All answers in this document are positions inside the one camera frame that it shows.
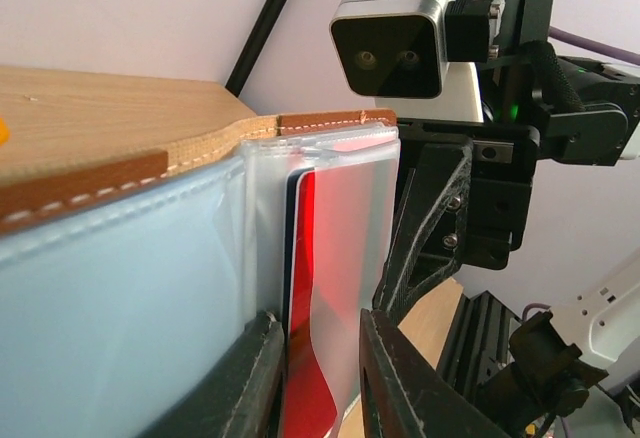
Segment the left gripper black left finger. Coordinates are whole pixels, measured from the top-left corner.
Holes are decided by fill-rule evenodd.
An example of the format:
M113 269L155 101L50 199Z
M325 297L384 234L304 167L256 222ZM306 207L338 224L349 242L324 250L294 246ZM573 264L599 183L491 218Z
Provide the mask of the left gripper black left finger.
M276 437L284 381L285 336L258 313L209 374L143 437Z

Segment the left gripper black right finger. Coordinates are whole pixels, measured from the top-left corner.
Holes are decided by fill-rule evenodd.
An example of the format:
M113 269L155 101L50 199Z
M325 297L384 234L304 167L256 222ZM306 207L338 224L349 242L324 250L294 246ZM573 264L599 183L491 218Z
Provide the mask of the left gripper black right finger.
M361 311L359 365L367 437L506 435L442 380L381 311Z

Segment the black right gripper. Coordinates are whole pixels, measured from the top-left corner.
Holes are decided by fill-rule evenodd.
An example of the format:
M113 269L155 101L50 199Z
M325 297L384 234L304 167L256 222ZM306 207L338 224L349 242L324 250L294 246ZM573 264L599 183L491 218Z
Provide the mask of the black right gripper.
M397 126L391 249L373 299L395 325L462 262L507 266L523 241L540 141L527 125L400 118Z

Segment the brown leather card holder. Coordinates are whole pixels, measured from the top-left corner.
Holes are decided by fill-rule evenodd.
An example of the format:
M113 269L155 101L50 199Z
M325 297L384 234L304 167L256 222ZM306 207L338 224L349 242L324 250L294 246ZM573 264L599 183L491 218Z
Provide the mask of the brown leather card holder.
M243 139L215 164L4 237L2 435L139 437L258 313L285 336L287 179L313 168L311 342L335 436L389 251L399 158L387 124Z

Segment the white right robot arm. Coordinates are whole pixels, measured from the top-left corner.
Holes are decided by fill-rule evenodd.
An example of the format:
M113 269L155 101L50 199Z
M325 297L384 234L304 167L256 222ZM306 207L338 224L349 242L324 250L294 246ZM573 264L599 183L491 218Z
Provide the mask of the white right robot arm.
M551 26L553 0L502 1L498 42L505 55L480 73L495 116L536 127L541 157L571 166L579 178L637 158L638 78L587 58L543 58L552 39L582 47L589 41ZM518 268L570 282L552 322L587 363L609 367L639 339L639 239L627 232L639 216L618 216L621 193L603 179L546 185L539 196L548 206L533 213ZM616 226L625 230L625 258L598 279Z

